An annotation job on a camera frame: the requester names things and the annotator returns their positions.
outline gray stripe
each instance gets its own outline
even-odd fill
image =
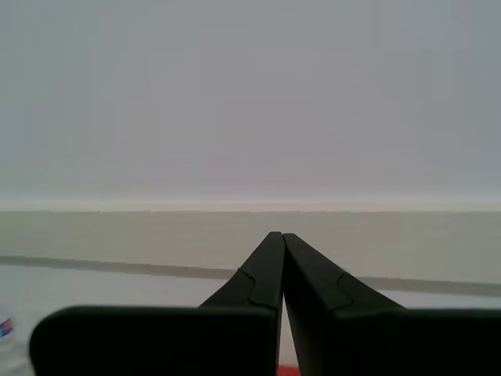
[[[210,278],[228,280],[235,270],[205,269],[193,266],[162,266],[129,264],[125,262],[81,261],[61,258],[35,258],[23,256],[0,256],[0,264],[18,266],[41,266],[45,268],[94,270],[127,274],[148,274],[150,276],[173,276],[189,278]]]
[[[23,256],[0,256],[0,264],[17,266],[41,266],[46,268],[95,270],[128,274],[148,274],[151,276],[172,276],[188,278],[209,278],[228,280],[235,270],[207,269],[193,266],[160,266],[129,264],[125,262],[77,261],[61,258],[34,258]],[[433,280],[400,280],[395,278],[360,277],[364,284],[387,291],[413,291],[434,294],[501,296],[499,284],[476,284],[464,282],[444,282]]]
[[[364,284],[375,290],[413,291],[434,294],[501,296],[499,284],[476,284],[436,280],[400,280],[396,278],[360,277]]]

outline baseboard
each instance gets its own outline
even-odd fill
[[[249,200],[0,200],[0,212],[501,212],[501,197],[337,197]]]
[[[0,211],[0,256],[217,272],[282,231],[357,277],[501,284],[500,229],[496,210]]]
[[[235,273],[231,269],[205,269],[192,266],[159,266],[125,262],[78,261],[61,258],[0,256],[0,265],[24,268],[72,269],[149,276],[196,278],[201,280],[229,280]],[[378,291],[406,291],[428,294],[501,296],[501,284],[444,282],[435,280],[400,280],[395,278],[360,277],[360,280]]]

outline red object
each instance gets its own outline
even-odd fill
[[[7,335],[11,331],[13,331],[13,321],[11,319],[7,319],[0,324],[0,337]]]
[[[278,376],[300,376],[299,369],[294,367],[280,366]]]

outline white floor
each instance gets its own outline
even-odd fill
[[[30,333],[40,319],[58,309],[82,304],[198,306],[224,283],[224,280],[0,265],[0,312],[12,314],[16,344],[13,355],[0,364],[0,376],[26,374],[26,349]],[[404,291],[382,293],[409,308],[501,309],[501,297]],[[285,313],[280,363],[296,363]]]

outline white wall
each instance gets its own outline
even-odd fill
[[[0,201],[498,200],[499,14],[2,1]]]

